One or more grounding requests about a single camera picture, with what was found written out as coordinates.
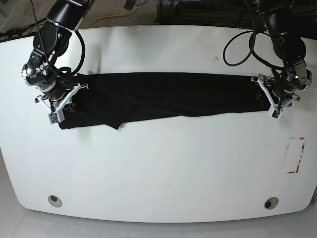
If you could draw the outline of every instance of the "white tabletop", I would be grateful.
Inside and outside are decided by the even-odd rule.
[[[240,67],[222,60],[240,30],[197,26],[137,26],[81,31],[87,53],[80,73],[201,72],[270,74],[254,58]],[[241,37],[228,60],[247,53]],[[133,222],[207,222],[246,219],[305,209],[317,184],[317,106],[314,83],[277,121],[263,113],[171,118],[60,130],[34,103],[20,71],[32,38],[0,44],[0,147],[22,206],[85,218]],[[317,43],[305,40],[308,69],[317,75]],[[269,38],[256,51],[281,64]],[[57,66],[75,68],[81,54],[74,35]],[[298,173],[295,170],[302,154]],[[48,196],[63,205],[52,207]],[[266,210],[264,203],[278,197]]]

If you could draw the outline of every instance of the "floor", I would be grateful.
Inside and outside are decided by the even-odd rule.
[[[37,19],[46,17],[55,2],[56,0],[33,0]],[[96,17],[125,13],[126,10],[123,8],[125,2],[125,0],[96,0],[80,28]],[[137,0],[137,4],[143,2],[143,0]],[[0,10],[0,32],[34,23],[30,0],[0,2]],[[150,25],[154,24],[156,18],[156,4],[154,1],[148,1],[141,6],[134,7],[127,16],[104,19],[95,23],[93,27]]]

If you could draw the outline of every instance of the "black cloth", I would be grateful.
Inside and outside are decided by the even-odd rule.
[[[176,116],[268,111],[264,92],[249,76],[202,73],[114,73],[77,75],[88,83],[73,97],[76,112],[64,111],[61,129]]]

